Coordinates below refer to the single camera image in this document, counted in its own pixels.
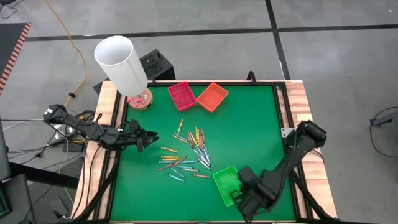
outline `white cylinder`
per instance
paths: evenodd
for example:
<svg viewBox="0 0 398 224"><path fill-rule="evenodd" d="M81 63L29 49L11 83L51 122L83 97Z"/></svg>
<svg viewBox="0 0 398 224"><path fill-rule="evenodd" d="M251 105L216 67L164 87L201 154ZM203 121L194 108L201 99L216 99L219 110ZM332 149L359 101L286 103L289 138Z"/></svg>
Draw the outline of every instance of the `white cylinder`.
<svg viewBox="0 0 398 224"><path fill-rule="evenodd" d="M95 48L94 58L120 94L137 96L147 88L148 78L128 38L113 36L102 40Z"/></svg>

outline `wooden table frame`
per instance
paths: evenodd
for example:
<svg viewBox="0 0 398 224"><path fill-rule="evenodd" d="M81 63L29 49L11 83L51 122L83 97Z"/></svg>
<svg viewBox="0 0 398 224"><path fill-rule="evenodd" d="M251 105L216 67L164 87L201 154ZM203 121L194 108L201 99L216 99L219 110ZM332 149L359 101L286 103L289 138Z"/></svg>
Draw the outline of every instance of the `wooden table frame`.
<svg viewBox="0 0 398 224"><path fill-rule="evenodd" d="M190 83L209 83L209 82L217 82L217 83L255 83L252 80L162 80L156 81L159 85L170 84L176 82L187 81ZM283 127L291 128L296 126L301 122L301 120L309 120L312 119L310 108L308 105L307 96L305 93L304 85L302 81L282 81L282 80L257 80L257 83L273 83L277 86L277 96L279 98L280 112L283 120ZM113 85L111 81L103 82L103 86L101 89L101 93L99 95L96 115L102 114L102 118L99 120L99 124L108 124L114 127L118 127L123 119L124 113L123 111L125 105L125 97L121 96L116 87ZM112 165L114 163L115 152L108 152L104 149L100 149L97 153L96 157L93 158L95 151L98 146L95 142L90 141L88 143L88 147L86 150L85 162L87 166L85 169L81 171L81 177L83 177L83 172L85 172L85 179L83 178L79 181L79 186L76 192L75 203L73 206L72 213L76 211L75 217L79 216L79 214L86 207L87 198L89 201L93 198L95 193L98 191L100 182L102 182L106 176L109 174ZM93 166L93 170L90 174L90 164L91 162ZM309 152L304 159L302 160L302 172L305 176L305 183L307 185L308 190L317 200L317 202L323 207L323 209L331 216L336 217L336 210L333 203L333 199L331 197L330 187L328 178L326 176L325 166L323 164L322 159L313 152ZM91 178L90 189L88 188L89 179ZM110 211L107 209L109 204L109 193L113 193L113 191L109 191L108 187L104 195L102 196L102 200L99 205L96 207L94 212L91 214L90 218L94 219L102 219L109 218ZM303 195L300 190L296 187L293 187L292 190L297 195L297 203L298 203L298 213L302 218L307 218L312 216L312 212L306 206Z"/></svg>

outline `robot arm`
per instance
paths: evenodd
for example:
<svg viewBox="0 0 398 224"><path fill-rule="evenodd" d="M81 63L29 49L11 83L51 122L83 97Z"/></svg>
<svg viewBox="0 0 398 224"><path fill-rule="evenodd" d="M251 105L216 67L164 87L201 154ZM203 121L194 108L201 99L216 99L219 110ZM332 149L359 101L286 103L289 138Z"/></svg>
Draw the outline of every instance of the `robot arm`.
<svg viewBox="0 0 398 224"><path fill-rule="evenodd" d="M136 120L132 119L127 130L120 133L107 125L82 121L69 114L63 105L50 105L43 119L47 124L66 124L108 150L122 150L126 146L136 145L138 151L143 152L145 147L159 139L156 132L145 131Z"/></svg>
<svg viewBox="0 0 398 224"><path fill-rule="evenodd" d="M273 171L264 170L256 177L250 167L245 167L238 173L241 192L232 192L231 197L247 222L251 222L260 208L270 210L277 203L287 174L309 151L324 145L326 131L311 121L302 121L286 138L284 147L290 151Z"/></svg>

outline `pink object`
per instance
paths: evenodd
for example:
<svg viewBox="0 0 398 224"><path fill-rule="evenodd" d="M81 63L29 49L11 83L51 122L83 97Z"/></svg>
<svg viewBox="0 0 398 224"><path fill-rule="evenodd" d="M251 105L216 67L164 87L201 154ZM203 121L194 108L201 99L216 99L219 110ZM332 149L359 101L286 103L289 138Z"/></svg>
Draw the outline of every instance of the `pink object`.
<svg viewBox="0 0 398 224"><path fill-rule="evenodd" d="M170 86L169 93L179 111L191 108L197 103L197 99L187 82Z"/></svg>

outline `red plastic bin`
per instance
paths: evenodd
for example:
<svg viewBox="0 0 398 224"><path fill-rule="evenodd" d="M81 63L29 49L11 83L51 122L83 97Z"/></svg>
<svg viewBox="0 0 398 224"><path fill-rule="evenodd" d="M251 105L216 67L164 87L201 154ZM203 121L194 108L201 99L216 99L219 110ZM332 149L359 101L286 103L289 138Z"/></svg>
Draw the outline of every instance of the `red plastic bin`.
<svg viewBox="0 0 398 224"><path fill-rule="evenodd" d="M197 100L187 82L181 82L169 87L169 93L179 111L195 106Z"/></svg>
<svg viewBox="0 0 398 224"><path fill-rule="evenodd" d="M197 102L206 110L213 112L228 95L223 87L211 83L198 97Z"/></svg>

